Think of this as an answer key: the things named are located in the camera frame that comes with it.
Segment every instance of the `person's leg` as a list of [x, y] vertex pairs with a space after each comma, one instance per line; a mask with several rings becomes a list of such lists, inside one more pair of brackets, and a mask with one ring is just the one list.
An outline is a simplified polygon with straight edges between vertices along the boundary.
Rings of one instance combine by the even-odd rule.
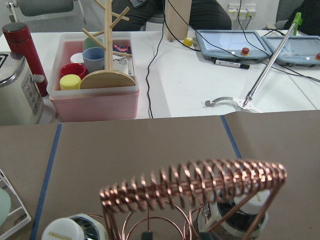
[[120, 20], [113, 27], [113, 31], [139, 31], [147, 20], [162, 8], [162, 2], [161, 0], [148, 0], [145, 4], [134, 8], [129, 0], [112, 1], [112, 11], [116, 14], [120, 14], [127, 6], [130, 10], [125, 14], [125, 16], [130, 18], [130, 20]]
[[196, 30], [230, 30], [231, 20], [216, 0], [192, 0], [189, 24]]

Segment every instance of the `toaster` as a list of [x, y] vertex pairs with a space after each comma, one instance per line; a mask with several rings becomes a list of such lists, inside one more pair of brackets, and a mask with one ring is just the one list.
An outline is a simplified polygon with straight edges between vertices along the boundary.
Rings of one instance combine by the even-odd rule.
[[33, 75], [24, 56], [0, 52], [0, 125], [30, 125], [39, 122], [43, 108], [36, 83], [45, 79]]

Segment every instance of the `white table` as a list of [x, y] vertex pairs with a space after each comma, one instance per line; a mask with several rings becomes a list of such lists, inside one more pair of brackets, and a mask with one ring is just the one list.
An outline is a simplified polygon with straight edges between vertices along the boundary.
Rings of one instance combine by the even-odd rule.
[[[50, 81], [61, 33], [32, 33], [44, 72]], [[161, 39], [160, 31], [131, 32], [134, 71], [139, 81], [140, 96], [137, 119], [149, 118], [147, 99], [147, 66], [154, 57]], [[0, 51], [10, 51], [5, 37], [0, 37]], [[206, 100], [218, 97], [243, 99], [264, 68], [251, 64], [250, 69], [214, 65], [202, 54], [183, 47], [177, 41], [162, 40], [159, 53], [150, 66], [151, 108], [154, 118], [225, 115], [239, 111], [231, 102], [206, 107]], [[304, 75], [317, 78], [320, 67], [293, 67]], [[256, 92], [252, 103], [262, 112], [317, 110], [320, 108], [320, 83], [290, 76], [272, 69]], [[59, 122], [49, 97], [40, 123]]]

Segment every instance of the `blue device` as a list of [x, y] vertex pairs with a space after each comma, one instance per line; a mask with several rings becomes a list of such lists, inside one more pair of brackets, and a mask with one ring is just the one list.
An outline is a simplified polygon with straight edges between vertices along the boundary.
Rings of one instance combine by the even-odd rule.
[[[283, 36], [263, 36], [262, 39], [274, 53]], [[276, 63], [289, 67], [294, 65], [304, 67], [320, 65], [320, 37], [290, 36], [280, 51]]]
[[270, 49], [256, 31], [197, 30], [195, 35], [205, 59], [259, 61], [271, 55]]

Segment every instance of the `blue tape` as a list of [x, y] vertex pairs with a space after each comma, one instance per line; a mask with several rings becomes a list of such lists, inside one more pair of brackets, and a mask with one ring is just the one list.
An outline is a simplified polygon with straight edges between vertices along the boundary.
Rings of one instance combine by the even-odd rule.
[[59, 137], [60, 137], [60, 133], [61, 133], [61, 128], [62, 128], [62, 124], [58, 124], [58, 126], [56, 127], [56, 132], [55, 132], [55, 136], [54, 136], [54, 140], [53, 140], [53, 144], [52, 144], [52, 148], [51, 148], [51, 152], [50, 152], [48, 165], [46, 167], [44, 180], [43, 180], [43, 184], [42, 184], [42, 188], [41, 188], [41, 192], [40, 192], [40, 196], [39, 196], [39, 200], [38, 200], [38, 205], [36, 207], [34, 221], [33, 221], [29, 240], [35, 240], [37, 237], [37, 232], [38, 232], [39, 223], [40, 223], [40, 217], [41, 217], [42, 209], [43, 209], [43, 206], [45, 203], [46, 192], [48, 189], [51, 170], [54, 165], [54, 160], [55, 160], [56, 151], [58, 148], [58, 142], [59, 142]]
[[221, 121], [222, 121], [222, 123], [223, 123], [223, 126], [224, 126], [224, 129], [225, 129], [225, 131], [226, 131], [226, 134], [228, 135], [229, 140], [230, 140], [230, 142], [231, 142], [231, 145], [232, 145], [232, 147], [233, 147], [235, 156], [236, 156], [238, 159], [242, 159], [242, 156], [241, 156], [241, 154], [240, 154], [239, 148], [238, 148], [237, 143], [236, 143], [236, 141], [235, 141], [235, 139], [234, 139], [234, 136], [232, 136], [231, 130], [230, 130], [230, 128], [229, 128], [229, 125], [228, 125], [228, 123], [227, 123], [227, 120], [226, 120], [225, 116], [221, 115], [220, 118], [221, 118]]

